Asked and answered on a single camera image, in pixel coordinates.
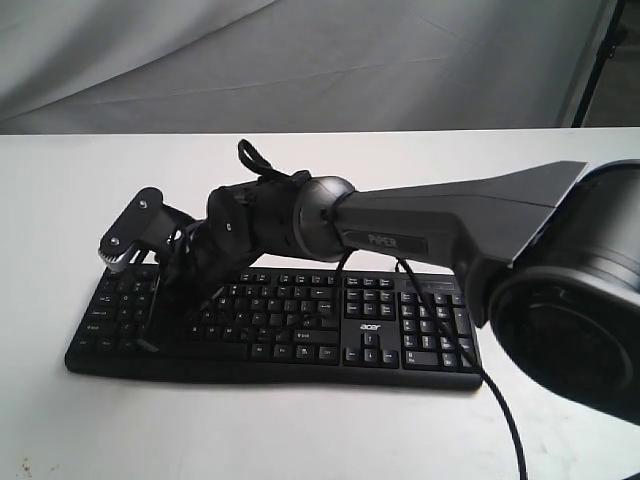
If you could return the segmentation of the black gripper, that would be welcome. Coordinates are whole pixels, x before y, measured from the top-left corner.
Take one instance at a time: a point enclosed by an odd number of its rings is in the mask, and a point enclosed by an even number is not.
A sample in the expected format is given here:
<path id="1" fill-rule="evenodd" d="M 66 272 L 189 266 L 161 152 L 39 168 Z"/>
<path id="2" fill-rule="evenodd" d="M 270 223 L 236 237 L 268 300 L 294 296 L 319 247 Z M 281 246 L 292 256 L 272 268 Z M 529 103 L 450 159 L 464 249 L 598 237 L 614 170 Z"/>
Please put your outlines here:
<path id="1" fill-rule="evenodd" d="M 170 300 L 204 300 L 185 315 L 198 319 L 225 292 L 223 281 L 250 264 L 250 233 L 245 225 L 230 221 L 196 221 L 171 237 L 167 260 L 154 253 L 153 262 L 156 273 L 137 342 L 148 353 L 160 353 L 155 321 L 162 294 Z"/>

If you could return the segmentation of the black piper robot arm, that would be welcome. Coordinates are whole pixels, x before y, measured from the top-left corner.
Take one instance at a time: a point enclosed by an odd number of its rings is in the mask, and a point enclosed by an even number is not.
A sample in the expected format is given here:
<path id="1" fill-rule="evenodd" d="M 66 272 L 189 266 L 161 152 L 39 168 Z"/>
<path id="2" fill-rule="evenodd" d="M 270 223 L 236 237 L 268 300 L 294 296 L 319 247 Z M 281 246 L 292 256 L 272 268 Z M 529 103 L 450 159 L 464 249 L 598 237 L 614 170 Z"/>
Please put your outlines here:
<path id="1" fill-rule="evenodd" d="M 450 269 L 470 318 L 551 392 L 639 420 L 639 164 L 561 161 L 458 183 L 359 192 L 334 176 L 248 161 L 162 235 L 160 298 L 143 345 L 264 254 L 323 262 L 371 251 Z"/>

